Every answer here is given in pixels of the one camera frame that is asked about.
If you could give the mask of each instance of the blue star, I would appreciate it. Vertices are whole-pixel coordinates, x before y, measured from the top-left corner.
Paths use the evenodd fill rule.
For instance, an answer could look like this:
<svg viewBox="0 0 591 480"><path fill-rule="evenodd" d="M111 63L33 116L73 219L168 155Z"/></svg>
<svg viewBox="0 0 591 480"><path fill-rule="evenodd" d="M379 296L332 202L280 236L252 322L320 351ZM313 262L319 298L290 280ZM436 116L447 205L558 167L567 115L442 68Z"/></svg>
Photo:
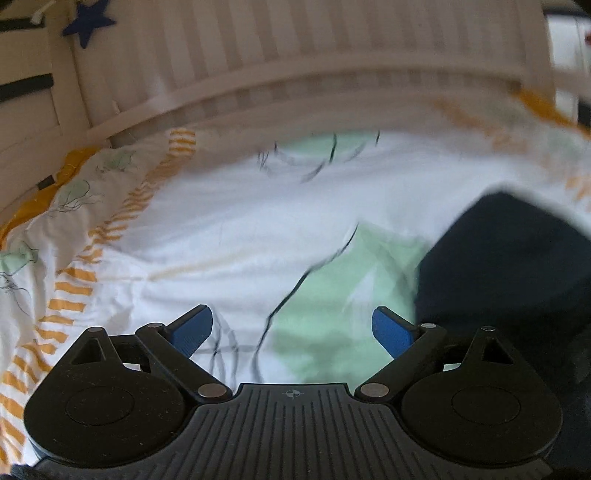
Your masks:
<svg viewBox="0 0 591 480"><path fill-rule="evenodd" d="M82 2L76 4L76 19L64 28L62 36L67 37L78 33L80 35L80 46L86 48L90 41L92 32L97 28L115 25L117 22L105 16L105 10L110 0L98 0L93 5L87 7Z"/></svg>

